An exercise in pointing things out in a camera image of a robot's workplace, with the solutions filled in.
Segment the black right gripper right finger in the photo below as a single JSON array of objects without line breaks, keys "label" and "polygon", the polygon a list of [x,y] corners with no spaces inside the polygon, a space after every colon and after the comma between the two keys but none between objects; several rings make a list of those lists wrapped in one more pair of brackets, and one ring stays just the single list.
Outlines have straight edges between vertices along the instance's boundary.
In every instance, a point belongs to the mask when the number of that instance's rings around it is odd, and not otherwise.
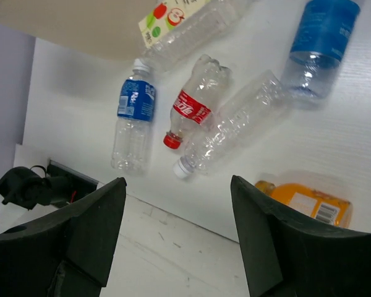
[{"label": "black right gripper right finger", "polygon": [[328,225],[231,180],[251,296],[371,296],[371,233]]}]

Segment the orange juice bottle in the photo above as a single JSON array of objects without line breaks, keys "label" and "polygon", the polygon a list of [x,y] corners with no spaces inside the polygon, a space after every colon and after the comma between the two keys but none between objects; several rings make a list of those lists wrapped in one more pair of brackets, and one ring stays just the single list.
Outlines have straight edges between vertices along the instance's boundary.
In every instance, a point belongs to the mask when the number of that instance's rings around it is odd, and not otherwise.
[{"label": "orange juice bottle", "polygon": [[348,200],[297,183],[275,186],[261,180],[255,183],[255,187],[274,200],[320,222],[341,228],[350,225],[353,206]]}]

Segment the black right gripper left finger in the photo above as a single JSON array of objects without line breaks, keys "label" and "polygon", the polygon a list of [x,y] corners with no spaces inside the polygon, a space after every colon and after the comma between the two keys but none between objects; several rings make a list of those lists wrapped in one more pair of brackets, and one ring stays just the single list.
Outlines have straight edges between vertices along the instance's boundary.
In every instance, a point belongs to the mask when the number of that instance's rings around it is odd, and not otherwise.
[{"label": "black right gripper left finger", "polygon": [[0,234],[0,296],[99,296],[126,202],[116,178],[84,198]]}]

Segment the blue label water bottle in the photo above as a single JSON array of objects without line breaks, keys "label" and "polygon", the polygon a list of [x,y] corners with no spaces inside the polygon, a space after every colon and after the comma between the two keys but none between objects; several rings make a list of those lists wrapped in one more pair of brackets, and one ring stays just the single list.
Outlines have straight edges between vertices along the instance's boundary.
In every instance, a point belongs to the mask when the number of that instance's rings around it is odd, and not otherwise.
[{"label": "blue label water bottle", "polygon": [[111,155],[113,168],[136,176],[146,172],[155,101],[153,70],[136,59],[132,74],[124,81],[119,94]]}]

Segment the red label cola bottle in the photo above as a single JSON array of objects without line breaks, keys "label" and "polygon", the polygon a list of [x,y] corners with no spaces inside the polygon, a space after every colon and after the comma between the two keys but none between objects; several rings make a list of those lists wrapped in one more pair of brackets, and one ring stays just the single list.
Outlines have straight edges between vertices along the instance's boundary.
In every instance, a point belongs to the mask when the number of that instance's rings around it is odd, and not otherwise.
[{"label": "red label cola bottle", "polygon": [[171,125],[163,143],[177,150],[212,114],[231,83],[232,70],[207,54],[195,62],[170,111]]}]

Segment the clear unlabelled plastic bottle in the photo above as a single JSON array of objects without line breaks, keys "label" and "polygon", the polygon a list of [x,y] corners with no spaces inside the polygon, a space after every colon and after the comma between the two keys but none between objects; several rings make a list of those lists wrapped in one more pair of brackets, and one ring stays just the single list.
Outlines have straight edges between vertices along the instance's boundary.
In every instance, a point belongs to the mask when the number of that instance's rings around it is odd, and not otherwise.
[{"label": "clear unlabelled plastic bottle", "polygon": [[174,174],[187,179],[221,168],[243,147],[281,123],[291,103],[290,94],[274,73],[263,72],[208,117],[201,131],[192,134],[173,165]]}]

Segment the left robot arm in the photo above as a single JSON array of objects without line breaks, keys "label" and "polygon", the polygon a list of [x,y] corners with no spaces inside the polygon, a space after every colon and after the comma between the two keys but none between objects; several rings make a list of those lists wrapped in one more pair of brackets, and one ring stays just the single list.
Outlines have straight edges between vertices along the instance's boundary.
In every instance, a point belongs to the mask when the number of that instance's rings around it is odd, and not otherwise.
[{"label": "left robot arm", "polygon": [[9,170],[0,179],[3,204],[63,207],[0,233],[0,296],[99,296],[108,284],[126,185],[116,178],[79,197],[69,176]]}]

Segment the fruit label clear bottle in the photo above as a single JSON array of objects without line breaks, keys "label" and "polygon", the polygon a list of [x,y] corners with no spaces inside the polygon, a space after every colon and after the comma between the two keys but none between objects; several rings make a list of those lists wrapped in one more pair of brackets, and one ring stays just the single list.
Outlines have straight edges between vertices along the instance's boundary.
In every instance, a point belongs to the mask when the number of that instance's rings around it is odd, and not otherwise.
[{"label": "fruit label clear bottle", "polygon": [[252,1],[160,1],[139,22],[141,61],[166,72],[241,20]]}]

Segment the large blue label bottle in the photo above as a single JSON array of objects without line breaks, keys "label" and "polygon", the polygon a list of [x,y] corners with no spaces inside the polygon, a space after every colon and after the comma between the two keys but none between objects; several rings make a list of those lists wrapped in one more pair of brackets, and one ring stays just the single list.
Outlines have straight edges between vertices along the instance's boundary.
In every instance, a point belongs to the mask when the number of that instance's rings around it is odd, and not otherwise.
[{"label": "large blue label bottle", "polygon": [[325,99],[338,76],[364,1],[307,1],[281,76],[296,99]]}]

